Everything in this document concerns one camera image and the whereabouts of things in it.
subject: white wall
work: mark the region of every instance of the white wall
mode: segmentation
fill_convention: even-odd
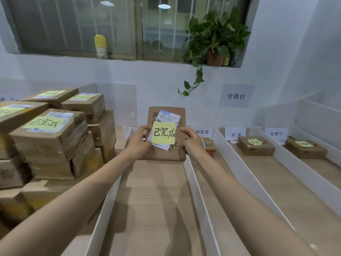
[[[279,103],[327,89],[325,104],[341,109],[341,0],[319,0]]]
[[[260,0],[242,67],[205,67],[206,82],[189,97],[181,96],[177,89],[183,88],[184,80],[195,80],[196,69],[191,65],[10,55],[3,45],[0,45],[0,94],[13,88],[33,92],[65,84],[130,83],[136,84],[138,125],[146,123],[149,106],[185,107],[187,123],[197,126],[262,125],[264,108],[276,103],[317,2]],[[249,108],[219,107],[224,83],[256,85]]]

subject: cardboard box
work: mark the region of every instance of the cardboard box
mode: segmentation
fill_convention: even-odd
[[[31,179],[31,170],[20,155],[0,160],[0,189],[23,187]]]
[[[103,166],[102,153],[100,148],[95,149],[95,154],[88,161],[88,166],[82,171],[82,175],[75,180],[37,180],[33,179],[26,184],[22,193],[28,204],[39,210],[59,195],[90,176]]]
[[[216,152],[216,146],[214,142],[209,137],[203,137],[202,140],[206,144],[205,150],[206,152],[211,155],[212,158],[214,158],[215,152]]]
[[[111,134],[111,136],[104,137],[103,146],[100,147],[102,152],[103,162],[107,163],[116,156],[115,144],[116,144],[116,132]]]
[[[258,140],[261,145],[254,145],[249,140]],[[272,156],[275,147],[263,137],[238,137],[237,146],[245,155],[251,156]]]
[[[113,118],[113,110],[106,110],[97,124],[88,124],[89,130],[93,134],[95,147],[104,146],[107,137],[111,137],[115,133],[115,121]]]
[[[76,95],[77,93],[78,93],[78,89],[63,88],[63,89],[45,90],[37,94],[28,96],[27,98],[24,98],[21,101],[47,102],[49,103],[50,108],[62,110],[63,107],[61,103],[63,101],[66,101],[68,98],[71,98],[72,96]]]
[[[60,164],[32,162],[29,165],[36,179],[69,180],[79,177],[82,171],[89,166],[94,155],[95,145],[92,133],[89,131],[85,140],[76,148],[76,153],[71,161]]]
[[[52,120],[52,127],[55,126],[57,121],[59,122],[56,129],[50,133],[36,128],[27,128],[29,124],[37,128],[44,127],[44,125],[40,126],[39,124],[44,124],[45,119],[41,117],[47,114],[68,116],[68,118]],[[69,162],[75,155],[76,147],[84,141],[87,135],[88,126],[83,112],[63,111],[52,108],[10,133],[25,162],[42,164]]]
[[[311,145],[312,147],[305,147],[300,144]],[[296,140],[291,136],[288,136],[284,147],[300,159],[324,159],[327,155],[327,150],[322,146],[310,140]]]
[[[62,102],[64,110],[82,111],[88,124],[96,124],[105,112],[103,94],[78,94]]]
[[[33,213],[20,188],[0,190],[0,208],[5,223],[19,223]]]
[[[182,164],[186,160],[186,152],[181,145],[186,140],[186,134],[180,132],[179,127],[186,126],[186,112],[184,108],[174,107],[149,107],[147,125],[152,127],[160,110],[168,111],[180,115],[180,121],[175,130],[175,144],[170,145],[169,150],[164,150],[155,146],[151,146],[144,156],[148,162],[153,163],[177,163]]]
[[[10,232],[10,229],[0,220],[0,240]]]
[[[0,159],[11,159],[18,154],[9,133],[47,109],[48,104],[41,102],[0,102]]]

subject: potted plant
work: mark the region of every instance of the potted plant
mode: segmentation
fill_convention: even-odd
[[[185,52],[185,61],[194,67],[200,67],[196,72],[194,86],[185,81],[185,89],[189,91],[180,92],[188,96],[202,79],[202,65],[207,62],[208,66],[221,66],[224,58],[235,56],[236,52],[245,47],[244,38],[250,35],[248,27],[238,20],[238,10],[234,7],[230,16],[223,14],[220,18],[215,11],[207,13],[201,23],[198,18],[192,18],[189,22],[189,44]]]

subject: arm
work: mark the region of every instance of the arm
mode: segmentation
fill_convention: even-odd
[[[182,128],[189,156],[200,166],[228,219],[252,256],[316,256],[304,240],[231,178],[205,151],[192,129]]]
[[[128,147],[98,171],[31,215],[0,241],[2,255],[59,256],[96,211],[122,172],[143,156],[151,142],[141,126]]]

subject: yellow bottle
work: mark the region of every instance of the yellow bottle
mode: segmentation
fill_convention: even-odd
[[[106,40],[103,35],[97,34],[95,36],[95,46],[96,46],[97,58],[108,59],[108,50],[106,46]]]

